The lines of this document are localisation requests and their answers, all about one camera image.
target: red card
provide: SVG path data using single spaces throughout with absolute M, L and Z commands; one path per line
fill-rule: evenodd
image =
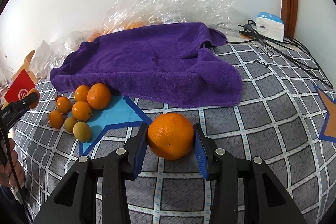
M 34 87 L 35 84 L 28 73 L 25 70 L 22 70 L 5 94 L 5 99 L 8 103 L 22 100 Z

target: metal screw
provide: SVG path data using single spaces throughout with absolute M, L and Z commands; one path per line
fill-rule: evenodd
M 87 156 L 80 156 L 79 159 L 78 159 L 78 161 L 82 164 L 83 162 L 86 162 L 87 159 L 88 159 Z
M 118 148 L 116 151 L 117 155 L 123 155 L 126 153 L 126 149 L 125 148 Z
M 217 155 L 224 155 L 225 154 L 225 150 L 223 148 L 217 148 L 215 152 L 216 152 Z
M 263 159 L 260 158 L 260 157 L 255 157 L 255 158 L 253 158 L 253 161 L 254 161 L 256 164 L 262 164 L 262 163 L 263 163 Z

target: person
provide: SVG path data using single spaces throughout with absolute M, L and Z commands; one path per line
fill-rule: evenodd
M 14 170 L 22 185 L 25 181 L 25 171 L 17 159 L 18 155 L 14 150 L 15 141 L 9 139 L 9 144 Z M 9 162 L 5 166 L 0 163 L 0 223 L 28 224 L 24 207 L 15 199 L 11 187 L 16 187 L 16 183 Z

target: wire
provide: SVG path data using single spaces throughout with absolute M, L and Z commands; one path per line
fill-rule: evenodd
M 284 36 L 284 40 L 283 42 L 278 41 L 278 40 L 274 40 L 271 39 L 269 37 L 265 37 L 263 35 L 261 35 L 260 33 L 258 33 L 252 26 L 255 26 L 256 23 L 253 20 L 248 20 L 247 24 L 243 25 L 239 25 L 240 27 L 244 28 L 244 31 L 239 31 L 240 34 L 251 38 L 251 40 L 248 41 L 243 41 L 243 42 L 231 42 L 231 41 L 226 41 L 229 44 L 242 44 L 242 43 L 247 43 L 247 42 L 251 42 L 251 41 L 259 41 L 261 44 L 265 45 L 265 47 L 270 47 L 272 50 L 276 51 L 277 53 L 279 53 L 280 55 L 282 55 L 284 58 L 286 58 L 287 60 L 291 61 L 292 63 L 294 63 L 298 68 L 302 69 L 305 73 L 307 73 L 308 75 L 312 76 L 314 79 L 317 79 L 319 81 L 321 81 L 323 84 L 327 85 L 330 88 L 334 88 L 334 86 L 332 85 L 332 83 L 330 82 L 330 80 L 328 79 L 328 77 L 326 76 L 326 74 L 324 73 L 324 71 L 322 70 L 322 68 L 320 67 L 320 65 L 317 63 L 317 61 L 315 60 L 315 58 L 313 58 L 313 56 L 311 55 L 310 51 L 307 49 L 307 47 L 305 45 L 303 45 L 300 41 L 298 41 L 297 39 L 290 37 L 288 35 Z M 305 54 L 307 54 L 310 58 L 312 58 L 312 60 L 314 61 L 314 63 L 316 64 L 316 67 L 311 67 L 305 63 L 300 62 L 299 60 L 296 60 L 295 58 L 285 54 L 284 52 L 280 51 L 279 49 L 275 48 L 274 46 L 272 46 L 269 42 L 272 42 L 280 47 L 283 47 L 285 49 L 288 50 L 292 50 L 291 48 L 285 46 L 285 45 L 292 45 L 297 47 L 298 49 L 300 49 L 302 52 L 304 52 Z M 324 77 L 326 78 L 326 80 L 328 82 L 326 82 L 325 80 L 322 80 L 321 78 L 317 77 L 315 74 L 313 74 L 312 72 L 310 72 L 309 70 L 313 70 L 313 71 L 320 71 Z
M 10 166 L 10 169 L 11 169 L 11 171 L 13 173 L 16 186 L 17 186 L 17 188 L 19 190 L 21 199 L 23 201 L 23 207 L 25 209 L 25 213 L 27 215 L 28 222 L 29 223 L 33 223 L 32 216 L 31 216 L 30 212 L 28 211 L 28 207 L 27 207 L 27 205 L 26 205 L 26 203 L 25 203 L 25 201 L 23 199 L 23 194 L 22 194 L 20 183 L 19 183 L 19 179 L 17 178 L 16 172 L 15 172 L 15 169 L 14 169 L 14 164 L 13 164 L 13 160 L 12 160 L 12 157 L 11 157 L 11 146 L 9 144 L 9 139 L 8 139 L 8 136 L 6 135 L 6 133 L 2 131 L 1 125 L 0 125 L 0 131 L 1 131 L 1 135 L 2 135 L 2 138 L 4 140 L 4 143 L 5 143 L 5 148 L 6 148 L 6 153 L 7 153 L 7 159 L 8 159 L 8 162 L 9 162 L 9 166 Z

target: human hand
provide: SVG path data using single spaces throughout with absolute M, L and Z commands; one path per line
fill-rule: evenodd
M 17 179 L 19 180 L 21 186 L 22 182 L 25 180 L 25 171 L 21 166 L 20 162 L 17 160 L 17 152 L 14 150 L 15 141 L 13 139 L 9 139 L 9 146 L 10 146 L 10 154 L 14 165 L 14 170 L 16 172 Z M 0 164 L 0 185 L 4 187 L 16 187 L 14 175 L 12 174 L 9 162 L 7 162 L 6 166 Z

